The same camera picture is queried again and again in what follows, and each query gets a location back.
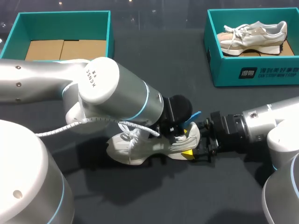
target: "shoelace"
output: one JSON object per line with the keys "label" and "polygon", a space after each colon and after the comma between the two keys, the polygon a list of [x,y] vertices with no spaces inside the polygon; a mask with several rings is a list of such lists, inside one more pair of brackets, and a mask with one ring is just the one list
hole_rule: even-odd
{"label": "shoelace", "polygon": [[228,27],[228,26],[224,25],[225,31],[227,33],[232,33],[233,34],[232,42],[230,43],[230,46],[228,47],[228,50],[232,46],[236,36],[240,37],[241,40],[242,40],[243,39],[243,34],[249,34],[250,33],[249,31],[247,31],[247,26],[248,26],[248,24],[243,24],[241,26],[238,26],[237,28],[231,28],[231,27]]}
{"label": "shoelace", "polygon": [[120,129],[124,132],[124,135],[128,140],[130,140],[130,144],[128,147],[128,156],[129,156],[129,164],[131,164],[131,152],[132,148],[134,148],[141,140],[142,141],[148,141],[147,139],[144,139],[141,137],[140,132],[143,130],[139,128],[135,128],[133,131],[130,131],[128,126],[123,124],[118,124]]}

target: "white sneaker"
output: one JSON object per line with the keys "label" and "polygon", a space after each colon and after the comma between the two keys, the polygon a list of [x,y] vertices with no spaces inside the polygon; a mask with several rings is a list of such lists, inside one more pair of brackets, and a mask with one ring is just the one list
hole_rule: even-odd
{"label": "white sneaker", "polygon": [[200,140],[199,129],[194,122],[188,126],[185,135],[176,137],[173,144],[164,136],[149,139],[149,133],[138,128],[133,131],[122,125],[120,128],[123,133],[108,141],[107,154],[112,159],[128,165],[141,165],[153,154],[164,154],[173,159],[183,160],[185,158],[179,154],[194,149]]}
{"label": "white sneaker", "polygon": [[238,56],[246,50],[256,50],[264,54],[278,55],[280,45],[286,40],[287,24],[265,25],[256,22],[251,25],[243,24],[237,28],[224,26],[225,33],[220,33],[217,38],[222,52]]}

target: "dark gray table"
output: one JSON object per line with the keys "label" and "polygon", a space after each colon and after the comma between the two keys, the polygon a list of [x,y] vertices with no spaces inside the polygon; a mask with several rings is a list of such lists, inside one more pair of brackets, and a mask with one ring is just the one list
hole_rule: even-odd
{"label": "dark gray table", "polygon": [[[47,0],[30,0],[30,4],[0,0],[0,23],[6,23],[0,27],[0,38],[5,40],[18,11],[112,8],[114,59],[163,95],[184,94],[194,111],[203,112],[202,118],[216,110],[239,113],[299,95],[295,86],[215,88],[203,30],[192,29],[203,28],[209,7],[281,6],[278,1],[271,1],[272,5],[258,0],[133,1],[135,7],[128,7],[123,0],[64,1],[59,8],[57,2]],[[298,1],[284,3],[295,5]],[[65,124],[62,102],[0,106],[0,119],[34,132]],[[140,167],[128,167],[105,154],[106,140],[119,132],[117,125],[110,124],[105,131],[88,136],[65,132],[43,139],[72,188],[74,224],[266,223],[261,206],[262,185],[271,174],[266,147],[254,145],[239,149],[247,153],[219,154],[213,164],[154,157]]]}

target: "shoe heel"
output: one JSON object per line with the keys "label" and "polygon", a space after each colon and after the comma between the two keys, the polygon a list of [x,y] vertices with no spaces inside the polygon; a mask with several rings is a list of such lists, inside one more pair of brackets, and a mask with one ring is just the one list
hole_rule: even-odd
{"label": "shoe heel", "polygon": [[259,46],[257,49],[259,52],[269,55],[279,55],[280,45],[278,46]]}

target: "shoe box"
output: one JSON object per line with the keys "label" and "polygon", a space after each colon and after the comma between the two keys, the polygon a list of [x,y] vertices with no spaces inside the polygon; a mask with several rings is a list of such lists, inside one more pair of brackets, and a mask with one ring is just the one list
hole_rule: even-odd
{"label": "shoe box", "polygon": [[[278,56],[258,52],[223,55],[217,34],[224,25],[236,28],[260,21],[287,23],[287,39]],[[204,45],[214,85],[255,86],[299,84],[299,10],[297,8],[209,9]]]}
{"label": "shoe box", "polygon": [[92,60],[113,52],[110,11],[19,13],[0,58]]}

